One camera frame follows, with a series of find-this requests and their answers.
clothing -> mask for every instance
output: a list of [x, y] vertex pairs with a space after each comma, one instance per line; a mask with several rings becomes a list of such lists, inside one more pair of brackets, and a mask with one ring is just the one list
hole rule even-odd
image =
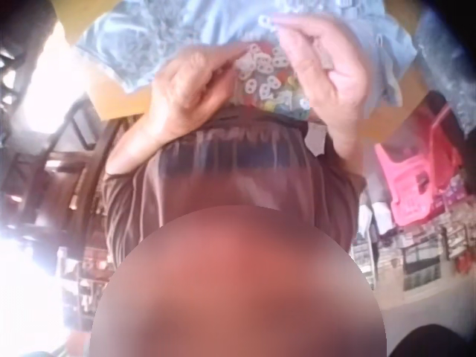
[[116, 266], [162, 225], [203, 208], [256, 205], [320, 228], [349, 250], [364, 179], [345, 173], [327, 145], [315, 157], [307, 124], [248, 107], [162, 147], [136, 171], [106, 177], [107, 242]]

finger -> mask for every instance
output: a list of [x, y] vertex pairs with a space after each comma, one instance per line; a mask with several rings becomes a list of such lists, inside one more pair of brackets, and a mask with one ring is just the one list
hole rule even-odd
[[190, 52], [184, 64], [172, 79], [172, 96], [175, 103], [184, 108], [192, 107], [197, 97], [210, 82], [213, 72], [204, 51]]
[[216, 71], [227, 63], [238, 60], [248, 50], [248, 43], [233, 42], [207, 49], [207, 58], [211, 71]]
[[247, 50], [244, 42], [214, 47], [199, 47], [184, 52], [177, 60], [185, 59], [173, 78], [174, 98], [177, 104], [191, 108], [205, 90], [213, 73], [241, 57]]
[[356, 36], [333, 16], [286, 14], [275, 16], [273, 22], [307, 36], [318, 37], [331, 56], [336, 71], [353, 74], [362, 70], [363, 56]]
[[278, 27], [277, 31], [280, 45], [289, 58], [309, 101], [316, 104], [330, 99], [335, 93], [335, 87], [308, 39], [302, 33], [290, 28]]
[[237, 72], [228, 68], [213, 79], [199, 106], [200, 115], [210, 118], [234, 94]]

